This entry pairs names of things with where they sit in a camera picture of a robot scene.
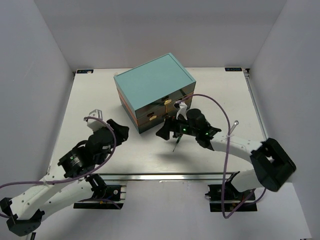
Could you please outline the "clear bottom drawer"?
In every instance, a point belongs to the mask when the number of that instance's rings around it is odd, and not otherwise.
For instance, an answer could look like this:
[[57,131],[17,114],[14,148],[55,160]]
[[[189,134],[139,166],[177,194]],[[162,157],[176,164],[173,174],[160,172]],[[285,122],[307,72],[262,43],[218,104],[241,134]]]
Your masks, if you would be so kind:
[[[152,113],[149,113],[141,118],[139,118],[137,120],[137,125],[135,126],[137,131],[141,134],[159,124],[162,124],[164,123],[165,119],[166,118],[169,118],[169,117],[172,117],[172,116],[175,116],[177,114],[177,110],[172,110],[172,111],[169,111],[169,112],[152,112]],[[157,118],[150,121],[150,116],[152,115],[156,115]]]

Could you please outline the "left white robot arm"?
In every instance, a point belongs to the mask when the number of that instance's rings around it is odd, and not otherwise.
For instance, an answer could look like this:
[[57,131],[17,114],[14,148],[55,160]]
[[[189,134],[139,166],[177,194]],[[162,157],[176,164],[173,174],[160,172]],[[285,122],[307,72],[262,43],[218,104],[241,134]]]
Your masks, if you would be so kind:
[[76,202],[120,201],[121,186],[107,185],[95,171],[111,158],[129,137],[129,127],[109,119],[85,117],[93,133],[77,143],[39,181],[20,195],[0,201],[8,230],[23,237],[36,230],[50,215]]

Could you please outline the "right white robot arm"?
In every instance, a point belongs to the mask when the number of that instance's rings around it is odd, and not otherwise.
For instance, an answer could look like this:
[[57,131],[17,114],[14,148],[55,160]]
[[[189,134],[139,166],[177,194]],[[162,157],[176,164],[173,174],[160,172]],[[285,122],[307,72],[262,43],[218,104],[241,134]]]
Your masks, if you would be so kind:
[[251,163],[251,170],[236,172],[225,183],[226,195],[233,200],[245,191],[257,188],[277,192],[297,169],[277,140],[268,138],[259,142],[227,135],[213,127],[197,108],[188,110],[185,117],[166,118],[156,135],[166,141],[183,135],[192,136],[205,149],[224,152]]

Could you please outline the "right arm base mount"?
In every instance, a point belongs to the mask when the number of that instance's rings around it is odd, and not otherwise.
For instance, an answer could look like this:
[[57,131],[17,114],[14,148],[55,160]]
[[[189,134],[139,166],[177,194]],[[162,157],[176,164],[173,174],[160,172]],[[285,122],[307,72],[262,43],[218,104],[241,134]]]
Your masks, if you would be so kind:
[[[246,190],[244,192],[237,191],[232,185],[231,180],[239,173],[234,172],[225,181],[224,190],[224,209],[226,212],[231,212],[236,208],[247,196],[250,195],[251,190]],[[208,192],[204,194],[205,198],[209,200],[209,207],[211,212],[221,212],[221,196],[222,196],[222,184],[211,184],[208,185]],[[237,212],[257,212],[257,204],[255,203],[256,197],[253,193],[250,198],[237,209]]]

